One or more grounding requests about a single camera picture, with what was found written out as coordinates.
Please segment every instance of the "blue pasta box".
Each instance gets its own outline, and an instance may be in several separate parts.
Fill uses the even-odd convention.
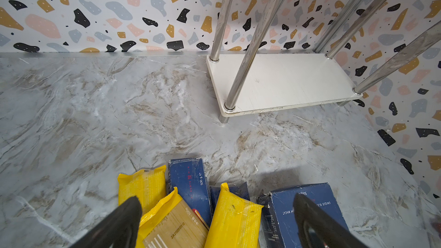
[[[298,185],[259,196],[263,205],[262,227],[269,248],[301,248],[299,229],[294,217],[294,196],[301,193],[311,199],[346,230],[345,219],[328,183]]]
[[[170,189],[178,188],[184,201],[196,209],[208,226],[212,214],[209,189],[202,158],[172,159],[168,163],[168,184]]]

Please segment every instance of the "gray speck shape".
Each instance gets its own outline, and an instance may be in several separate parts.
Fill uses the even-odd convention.
[[[10,39],[6,36],[3,36],[2,34],[0,34],[0,46],[5,45],[6,43],[8,43],[10,41]]]
[[[203,7],[205,7],[207,5],[210,5],[210,6],[213,5],[210,0],[199,0],[199,1],[201,2]]]
[[[107,2],[106,7],[109,10],[112,10],[122,20],[132,20],[133,19],[132,14],[130,14],[130,12],[127,11],[127,9],[124,8],[124,6],[119,2],[116,2],[116,1]]]
[[[81,32],[77,29],[69,31],[69,36],[71,37],[71,40],[75,43],[78,43],[81,38]]]
[[[410,118],[415,118],[416,114],[420,113],[420,112],[426,112],[426,108],[427,108],[427,100],[426,99],[419,99],[416,100],[415,102],[411,103],[412,106],[412,112],[409,115]]]
[[[53,49],[55,49],[58,53],[68,53],[69,50],[64,48],[63,46],[59,45],[58,43],[48,43],[47,44],[48,47],[51,47]]]
[[[238,38],[240,38],[240,33],[235,33],[231,39],[231,42],[235,42]]]
[[[412,158],[416,154],[417,150],[399,147],[396,151],[405,157]]]
[[[188,44],[193,44],[193,43],[195,43],[196,41],[198,41],[199,39],[198,39],[198,36],[196,35],[196,33],[195,32],[193,32],[193,35],[191,35],[191,38],[188,40]]]
[[[165,36],[163,34],[157,34],[156,36],[153,36],[153,41],[161,44],[165,41]]]
[[[424,5],[423,5],[423,3],[421,2],[421,0],[417,0],[417,1],[415,1],[415,2],[412,4],[412,6],[414,6],[415,8],[417,8],[417,9],[420,10],[420,11],[424,10]]]
[[[440,52],[439,48],[429,48],[424,53],[422,53],[422,57],[425,59],[432,59],[438,56],[438,53]]]
[[[298,23],[300,21],[300,17],[302,16],[302,14],[303,14],[303,9],[300,6],[299,8],[297,8],[297,10],[294,13],[294,17],[295,17],[295,22],[296,23]]]
[[[150,0],[152,7],[161,12],[162,16],[165,17],[167,12],[164,9],[165,1],[164,0]]]
[[[110,36],[106,36],[105,34],[101,33],[101,32],[95,32],[95,36],[100,40],[100,41],[105,41],[106,39],[112,40],[112,38]]]
[[[393,86],[392,80],[389,80],[388,78],[384,78],[382,80],[382,84],[380,85],[380,88],[378,89],[378,91],[383,96],[388,96],[390,91],[392,90],[392,86]]]
[[[94,3],[91,1],[85,1],[85,0],[78,0],[80,3],[93,15],[97,15],[101,13],[101,9],[98,8]]]
[[[382,34],[382,35],[378,36],[378,41],[383,45],[389,46],[399,40],[402,40],[403,38],[404,38],[404,36],[401,34],[399,34],[399,35]]]
[[[389,120],[379,116],[375,118],[375,123],[380,126],[387,126],[389,124]]]

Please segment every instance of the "white shelf board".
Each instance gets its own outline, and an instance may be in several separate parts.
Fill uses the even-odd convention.
[[[359,99],[354,83],[325,54],[257,54],[233,112],[223,107],[244,55],[221,54],[207,66],[222,116]]]

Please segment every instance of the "marble floor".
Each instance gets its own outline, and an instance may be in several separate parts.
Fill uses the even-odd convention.
[[[329,182],[370,247],[441,247],[441,213],[353,103],[218,120],[204,56],[0,59],[3,247],[67,247],[117,206],[119,173],[202,157],[252,199]]]

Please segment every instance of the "terrazzo wallpaper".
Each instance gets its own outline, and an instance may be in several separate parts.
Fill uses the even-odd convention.
[[[372,0],[364,0],[338,40]],[[441,20],[441,0],[387,0],[335,59],[362,82]],[[441,209],[441,42],[377,85],[356,103],[424,192]]]
[[[267,1],[233,0],[224,50],[247,48]],[[312,49],[347,1],[285,0],[261,50]],[[207,50],[221,2],[0,0],[0,52]]]

